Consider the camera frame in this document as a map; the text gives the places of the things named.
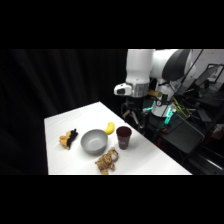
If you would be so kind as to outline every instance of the dark red cup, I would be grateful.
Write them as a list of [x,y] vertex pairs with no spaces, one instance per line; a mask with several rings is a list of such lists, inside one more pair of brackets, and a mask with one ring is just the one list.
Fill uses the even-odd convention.
[[120,127],[117,129],[117,137],[120,149],[127,149],[131,138],[132,130],[128,127]]

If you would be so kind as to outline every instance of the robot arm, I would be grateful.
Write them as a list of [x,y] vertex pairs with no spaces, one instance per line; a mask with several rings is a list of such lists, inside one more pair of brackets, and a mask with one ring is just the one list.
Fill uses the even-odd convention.
[[114,94],[134,98],[148,93],[154,49],[129,49],[126,83],[115,87]]
[[[143,101],[148,94],[150,78],[157,79],[156,91],[163,95],[157,98],[152,113],[156,116],[167,117],[170,108],[167,108],[177,90],[182,78],[192,66],[191,49],[173,49],[155,51],[155,49],[129,49],[127,55],[126,83],[115,87],[115,95],[127,96],[127,107],[136,105],[143,109]],[[188,74],[187,79],[193,78],[195,66]]]

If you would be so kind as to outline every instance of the table surface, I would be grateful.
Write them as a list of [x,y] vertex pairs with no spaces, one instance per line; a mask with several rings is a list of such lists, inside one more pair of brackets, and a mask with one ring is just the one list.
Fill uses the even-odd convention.
[[[46,118],[44,123],[49,175],[101,175],[95,164],[99,156],[87,154],[80,141],[90,130],[105,130],[109,122],[113,122],[116,128],[130,127],[100,102]],[[66,150],[60,145],[59,137],[75,128],[79,135],[72,143],[71,150]],[[104,153],[115,147],[119,154],[115,171],[109,170],[109,175],[191,175],[136,130],[131,129],[132,136],[127,150],[119,148],[116,132],[109,136]]]

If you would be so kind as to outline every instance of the gray bowl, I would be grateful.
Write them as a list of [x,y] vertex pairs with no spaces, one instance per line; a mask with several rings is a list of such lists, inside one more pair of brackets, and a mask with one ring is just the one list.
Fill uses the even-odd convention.
[[81,140],[83,149],[89,154],[99,154],[107,146],[108,136],[102,130],[92,130],[87,132]]

